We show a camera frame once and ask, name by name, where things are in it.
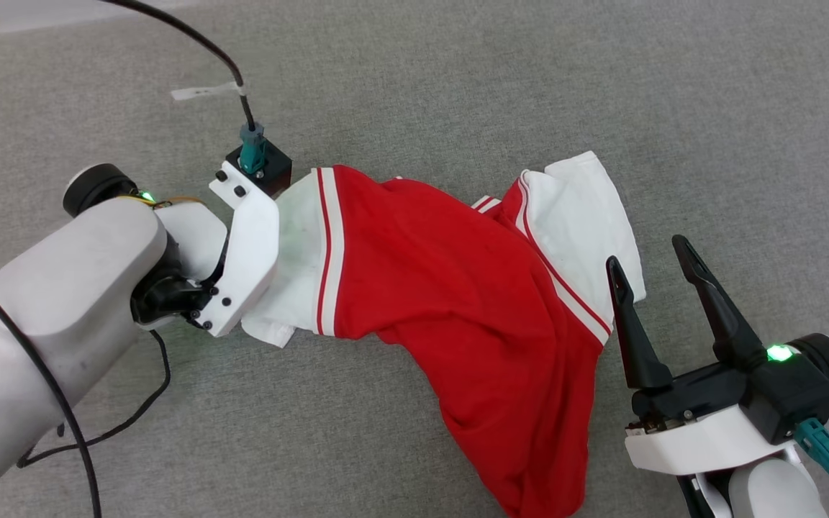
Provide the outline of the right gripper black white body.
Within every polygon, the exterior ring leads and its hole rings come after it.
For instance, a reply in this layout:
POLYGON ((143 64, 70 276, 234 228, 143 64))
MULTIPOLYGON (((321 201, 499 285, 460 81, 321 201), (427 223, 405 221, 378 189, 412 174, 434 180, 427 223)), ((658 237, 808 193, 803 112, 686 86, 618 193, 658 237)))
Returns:
POLYGON ((746 375, 720 362, 677 376, 670 386, 632 394, 638 418, 626 427, 635 468, 686 476, 739 468, 793 445, 772 445, 740 407, 746 375))

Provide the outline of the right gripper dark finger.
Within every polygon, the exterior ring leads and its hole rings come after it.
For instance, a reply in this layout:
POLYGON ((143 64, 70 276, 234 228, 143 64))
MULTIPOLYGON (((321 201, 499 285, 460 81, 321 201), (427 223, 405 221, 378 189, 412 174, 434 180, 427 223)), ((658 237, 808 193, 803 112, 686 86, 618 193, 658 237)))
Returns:
POLYGON ((695 287, 715 339, 712 350, 721 363, 750 373, 767 361, 766 348, 734 305, 687 237, 672 236, 672 247, 685 279, 695 287))
POLYGON ((606 261, 610 297, 615 316, 626 386, 632 390, 655 391, 670 387, 674 377, 670 368, 659 361, 647 332, 634 307, 634 291, 619 259, 606 261))

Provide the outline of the red and white garment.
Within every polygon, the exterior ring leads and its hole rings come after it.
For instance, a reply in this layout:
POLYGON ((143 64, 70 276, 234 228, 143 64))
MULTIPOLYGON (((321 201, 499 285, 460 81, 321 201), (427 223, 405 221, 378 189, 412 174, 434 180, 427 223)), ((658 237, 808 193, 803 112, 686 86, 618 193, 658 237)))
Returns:
POLYGON ((635 301, 647 294, 597 155, 525 170, 503 197, 474 204, 342 165, 314 168, 276 203, 276 275, 245 332, 279 347, 297 329, 402 345, 511 518, 575 514, 615 320, 607 259, 620 260, 635 301))

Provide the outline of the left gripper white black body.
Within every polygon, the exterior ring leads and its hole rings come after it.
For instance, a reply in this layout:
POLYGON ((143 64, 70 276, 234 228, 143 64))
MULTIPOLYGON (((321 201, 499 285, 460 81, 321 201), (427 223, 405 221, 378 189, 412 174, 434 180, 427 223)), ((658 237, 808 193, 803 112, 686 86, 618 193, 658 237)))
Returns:
POLYGON ((232 209, 229 224, 198 198, 152 197, 109 163, 79 171, 65 188, 63 208, 72 217, 119 198, 142 204, 161 223, 164 252, 130 297, 132 318, 142 328, 180 316, 223 337, 272 282, 279 249, 276 203, 230 162, 210 189, 232 209))

